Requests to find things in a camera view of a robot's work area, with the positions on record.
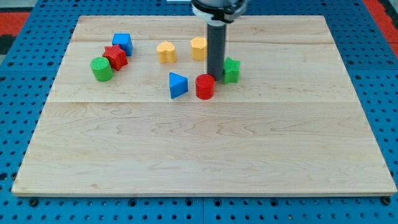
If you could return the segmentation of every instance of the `green cylinder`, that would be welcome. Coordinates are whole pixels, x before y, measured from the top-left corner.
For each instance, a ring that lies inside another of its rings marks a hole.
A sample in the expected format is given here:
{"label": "green cylinder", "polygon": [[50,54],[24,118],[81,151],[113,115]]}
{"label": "green cylinder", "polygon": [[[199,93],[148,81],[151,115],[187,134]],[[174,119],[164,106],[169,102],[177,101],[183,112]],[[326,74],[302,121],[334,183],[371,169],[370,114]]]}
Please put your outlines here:
{"label": "green cylinder", "polygon": [[100,82],[106,82],[113,77],[113,72],[109,61],[105,57],[96,57],[90,63],[91,70],[95,79]]}

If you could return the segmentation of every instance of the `wood plank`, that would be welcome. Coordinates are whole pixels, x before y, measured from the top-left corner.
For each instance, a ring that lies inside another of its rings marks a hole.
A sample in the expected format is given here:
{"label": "wood plank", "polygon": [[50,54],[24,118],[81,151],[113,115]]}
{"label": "wood plank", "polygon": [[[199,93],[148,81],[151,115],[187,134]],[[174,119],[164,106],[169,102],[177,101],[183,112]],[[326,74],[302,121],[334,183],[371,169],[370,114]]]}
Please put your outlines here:
{"label": "wood plank", "polygon": [[[83,16],[12,191],[39,197],[319,197],[397,189],[325,20],[253,16],[229,26],[237,85],[195,96],[205,62],[196,17]],[[96,82],[89,61],[114,32],[134,36],[129,65]],[[157,63],[163,40],[178,62]],[[189,78],[174,100],[168,72]]]}

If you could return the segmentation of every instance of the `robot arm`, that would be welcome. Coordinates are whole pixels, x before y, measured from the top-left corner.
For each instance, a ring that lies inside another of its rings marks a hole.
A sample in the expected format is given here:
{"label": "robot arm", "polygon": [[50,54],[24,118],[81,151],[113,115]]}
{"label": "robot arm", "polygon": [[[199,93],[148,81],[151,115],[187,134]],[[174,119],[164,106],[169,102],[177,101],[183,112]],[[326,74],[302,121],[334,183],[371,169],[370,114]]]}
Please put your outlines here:
{"label": "robot arm", "polygon": [[246,11],[248,0],[192,0],[192,11],[207,22],[207,73],[223,79],[226,25]]}

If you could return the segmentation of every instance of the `yellow heart block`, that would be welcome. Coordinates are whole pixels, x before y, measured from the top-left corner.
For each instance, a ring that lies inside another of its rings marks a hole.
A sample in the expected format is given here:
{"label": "yellow heart block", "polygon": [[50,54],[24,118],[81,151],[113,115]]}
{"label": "yellow heart block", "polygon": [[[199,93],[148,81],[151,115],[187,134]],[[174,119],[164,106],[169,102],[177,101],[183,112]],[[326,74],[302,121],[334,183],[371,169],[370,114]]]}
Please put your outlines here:
{"label": "yellow heart block", "polygon": [[159,63],[174,63],[177,61],[175,46],[169,41],[163,41],[157,46],[157,55]]}
{"label": "yellow heart block", "polygon": [[195,37],[191,40],[192,58],[203,60],[207,58],[207,40],[203,37]]}

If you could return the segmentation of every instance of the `plastic block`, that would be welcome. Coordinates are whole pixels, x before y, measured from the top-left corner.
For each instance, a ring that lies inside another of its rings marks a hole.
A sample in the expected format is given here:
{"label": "plastic block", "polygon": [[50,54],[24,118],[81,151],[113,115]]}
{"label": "plastic block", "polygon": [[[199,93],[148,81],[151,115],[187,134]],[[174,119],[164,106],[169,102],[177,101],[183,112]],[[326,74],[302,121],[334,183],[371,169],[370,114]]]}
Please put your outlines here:
{"label": "plastic block", "polygon": [[224,84],[238,83],[241,62],[227,57],[224,62]]}
{"label": "plastic block", "polygon": [[169,73],[170,96],[172,99],[188,91],[188,79],[174,72]]}
{"label": "plastic block", "polygon": [[209,74],[201,74],[195,80],[196,94],[199,99],[208,100],[214,95],[215,79]]}
{"label": "plastic block", "polygon": [[177,61],[174,44],[163,41],[157,46],[157,56],[159,63],[174,63]]}
{"label": "plastic block", "polygon": [[191,54],[195,60],[207,58],[207,40],[203,37],[195,37],[191,40]]}
{"label": "plastic block", "polygon": [[102,55],[102,57],[106,57],[109,60],[111,67],[117,71],[129,63],[127,61],[125,51],[120,48],[119,44],[116,44],[112,47],[105,47],[105,53]]}
{"label": "plastic block", "polygon": [[112,45],[119,44],[120,48],[122,48],[127,56],[132,55],[132,42],[130,34],[114,34]]}
{"label": "plastic block", "polygon": [[95,79],[100,82],[105,82],[113,77],[112,68],[108,59],[104,57],[96,57],[90,63],[91,70],[94,73]]}

